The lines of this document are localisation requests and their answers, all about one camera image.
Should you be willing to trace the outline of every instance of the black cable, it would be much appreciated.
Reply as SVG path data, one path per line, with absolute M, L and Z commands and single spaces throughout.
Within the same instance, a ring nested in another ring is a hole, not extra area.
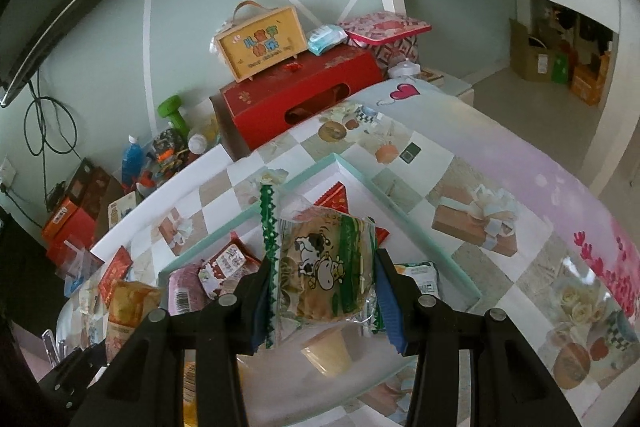
M 24 133 L 24 141 L 27 143 L 27 149 L 29 150 L 31 155 L 36 157 L 42 156 L 42 182 L 44 185 L 44 202 L 45 202 L 45 207 L 47 207 L 47 210 L 50 210 L 47 204 L 47 200 L 49 199 L 49 191 L 47 190 L 47 159 L 46 159 L 45 153 L 47 149 L 49 149 L 51 152 L 58 155 L 67 155 L 67 154 L 73 153 L 78 157 L 80 161 L 82 161 L 82 158 L 76 151 L 76 145 L 78 145 L 78 126 L 76 125 L 76 120 L 74 119 L 73 115 L 71 115 L 69 110 L 65 107 L 65 105 L 62 102 L 60 102 L 60 100 L 57 100 L 52 96 L 41 95 L 40 70 L 36 72 L 36 88 L 34 89 L 33 83 L 31 81 L 28 82 L 28 85 L 29 85 L 29 90 L 31 91 L 31 97 L 33 98 L 33 100 L 31 100 L 31 103 L 28 105 L 27 110 L 24 113 L 24 121 L 22 122 L 22 131 Z M 47 121 L 44 116 L 44 108 L 43 108 L 42 102 L 50 102 L 51 105 L 53 106 L 53 109 L 56 115 L 56 122 L 58 123 L 58 131 L 60 133 L 60 136 L 62 136 L 62 139 L 69 146 L 69 149 L 58 150 L 55 147 L 53 147 L 50 144 L 50 142 L 47 140 Z M 29 142 L 29 137 L 27 136 L 27 119 L 33 107 L 35 107 L 36 119 L 38 122 L 38 129 L 40 131 L 40 147 L 37 150 L 31 146 L 31 143 Z M 62 111 L 66 113 L 69 120 L 71 121 L 71 125 L 74 128 L 73 143 L 69 142 L 65 134 L 62 132 L 60 117 L 58 115 L 58 108 L 62 109 Z
M 42 228 L 42 225 L 38 222 L 36 222 L 36 220 L 34 220 L 29 214 L 27 214 L 22 207 L 20 206 L 20 204 L 18 204 L 18 202 L 16 200 L 14 200 L 14 198 L 12 197 L 11 194 L 9 194 L 9 189 L 5 186 L 5 185 L 0 185 L 0 192 L 2 192 L 2 194 L 4 194 L 7 198 L 9 198 L 11 201 L 13 201 L 14 205 L 18 208 L 18 210 L 21 211 L 22 215 L 24 217 L 26 217 L 27 219 L 29 219 L 29 221 L 31 221 L 36 227 L 38 227 L 39 229 Z

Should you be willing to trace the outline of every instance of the pink box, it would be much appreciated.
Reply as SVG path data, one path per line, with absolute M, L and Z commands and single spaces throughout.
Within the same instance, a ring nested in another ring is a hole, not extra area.
M 383 76 L 388 68 L 405 59 L 419 64 L 417 36 L 431 30 L 429 23 L 386 11 L 338 24 L 349 36 L 347 44 L 373 54 Z

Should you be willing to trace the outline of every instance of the blue bottle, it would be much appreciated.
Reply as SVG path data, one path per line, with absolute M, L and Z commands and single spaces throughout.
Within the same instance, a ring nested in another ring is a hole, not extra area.
M 127 188 L 135 184 L 145 163 L 145 153 L 138 145 L 138 140 L 129 136 L 129 143 L 122 158 L 122 184 Z

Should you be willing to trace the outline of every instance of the red snack bag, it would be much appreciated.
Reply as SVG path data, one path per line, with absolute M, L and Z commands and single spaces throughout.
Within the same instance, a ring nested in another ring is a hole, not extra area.
M 100 283 L 98 284 L 98 291 L 102 296 L 102 301 L 106 308 L 111 304 L 111 296 L 113 296 L 113 283 L 117 280 L 121 280 L 131 265 L 133 261 L 131 260 L 131 256 L 126 248 L 120 247 L 116 252 L 116 255 L 111 259 L 109 263 L 109 267 L 107 271 L 100 279 Z
M 228 245 L 204 262 L 198 277 L 207 297 L 215 299 L 225 293 L 233 293 L 239 280 L 257 272 L 259 267 L 260 261 L 249 253 L 233 232 Z
M 347 201 L 347 187 L 344 184 L 337 182 L 333 187 L 326 191 L 318 201 L 316 206 L 325 206 L 326 208 L 332 208 L 343 214 L 349 214 L 349 202 Z M 388 237 L 388 230 L 376 227 L 376 241 L 378 246 Z

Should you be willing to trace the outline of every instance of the wall outlet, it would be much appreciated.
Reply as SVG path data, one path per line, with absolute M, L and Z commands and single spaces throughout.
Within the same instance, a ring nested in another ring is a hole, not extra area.
M 4 157 L 2 163 L 0 164 L 0 183 L 4 184 L 6 188 L 11 187 L 11 184 L 14 182 L 15 178 L 15 169 L 14 166 L 11 165 L 9 158 L 7 156 Z

